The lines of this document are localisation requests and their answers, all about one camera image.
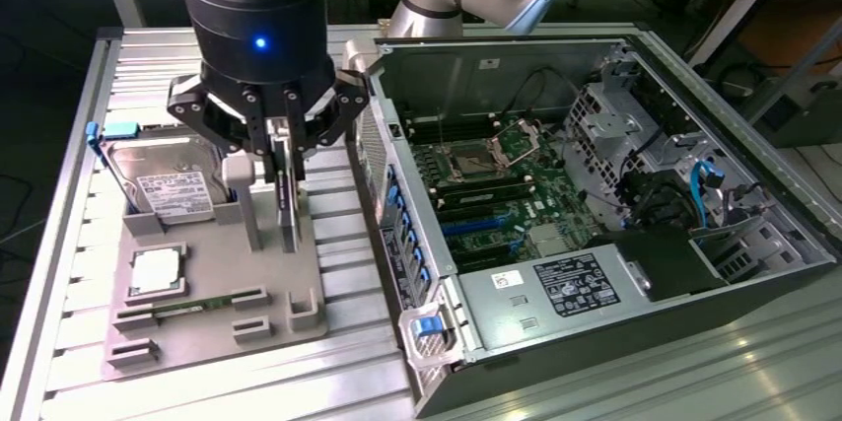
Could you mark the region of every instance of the hard drive label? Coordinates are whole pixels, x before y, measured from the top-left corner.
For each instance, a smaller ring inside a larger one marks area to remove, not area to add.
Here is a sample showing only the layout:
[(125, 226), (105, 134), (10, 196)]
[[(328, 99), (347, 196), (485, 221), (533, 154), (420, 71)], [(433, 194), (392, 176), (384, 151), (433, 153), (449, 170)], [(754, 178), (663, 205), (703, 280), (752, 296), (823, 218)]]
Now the hard drive label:
[(573, 316), (619, 303), (592, 253), (533, 266), (555, 313)]
[(186, 216), (213, 209), (201, 172), (138, 176), (137, 181), (158, 218)]

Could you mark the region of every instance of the aluminum profile table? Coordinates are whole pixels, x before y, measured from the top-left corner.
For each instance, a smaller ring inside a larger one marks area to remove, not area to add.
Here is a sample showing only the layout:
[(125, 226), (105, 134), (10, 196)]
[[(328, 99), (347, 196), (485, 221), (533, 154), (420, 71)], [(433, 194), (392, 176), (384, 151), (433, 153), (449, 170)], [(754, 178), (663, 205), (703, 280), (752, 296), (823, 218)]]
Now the aluminum profile table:
[[(347, 39), (376, 34), (375, 27), (331, 28), (336, 62)], [(197, 66), (186, 29), (129, 30), (97, 41), (0, 392), (0, 419), (411, 419), (403, 353), (340, 145), (307, 163), (327, 337), (101, 382), (121, 198), (81, 146), (84, 123), (168, 123), (168, 79)], [(428, 419), (838, 419), (840, 285), (835, 271), (720, 329)]]

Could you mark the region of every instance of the floor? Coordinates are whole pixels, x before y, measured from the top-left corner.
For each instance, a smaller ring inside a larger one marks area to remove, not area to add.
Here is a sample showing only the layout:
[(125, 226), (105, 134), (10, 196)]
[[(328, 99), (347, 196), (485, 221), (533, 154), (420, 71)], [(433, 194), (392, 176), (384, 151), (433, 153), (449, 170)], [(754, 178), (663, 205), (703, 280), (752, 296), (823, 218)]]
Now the floor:
[[(681, 50), (719, 0), (556, 0), (551, 22), (645, 22)], [(387, 18), (397, 0), (331, 0), (332, 24)], [(140, 0), (150, 27), (185, 26), (181, 0)], [(118, 25), (110, 0), (0, 0), (0, 367), (5, 365), (30, 265), (81, 91), (92, 38)], [(739, 56), (736, 50), (728, 54)]]

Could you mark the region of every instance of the warning label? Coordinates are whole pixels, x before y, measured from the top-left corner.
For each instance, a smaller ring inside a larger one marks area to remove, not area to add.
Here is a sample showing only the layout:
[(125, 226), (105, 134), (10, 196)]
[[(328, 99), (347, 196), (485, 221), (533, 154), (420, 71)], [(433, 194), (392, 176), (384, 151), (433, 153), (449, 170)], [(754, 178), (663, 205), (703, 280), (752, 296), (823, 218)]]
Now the warning label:
[(567, 317), (619, 303), (593, 254), (535, 265), (555, 313)]
[(177, 217), (212, 210), (201, 172), (140, 176), (140, 189), (157, 217)]

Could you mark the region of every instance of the blue led light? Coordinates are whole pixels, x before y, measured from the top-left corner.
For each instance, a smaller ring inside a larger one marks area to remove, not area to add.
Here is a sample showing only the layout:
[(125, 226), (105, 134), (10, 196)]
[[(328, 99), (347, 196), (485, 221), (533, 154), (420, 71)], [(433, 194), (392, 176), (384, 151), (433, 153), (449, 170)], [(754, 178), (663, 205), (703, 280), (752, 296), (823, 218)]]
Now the blue led light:
[(258, 36), (253, 39), (253, 47), (257, 49), (268, 48), (268, 40), (265, 39), (265, 37)]

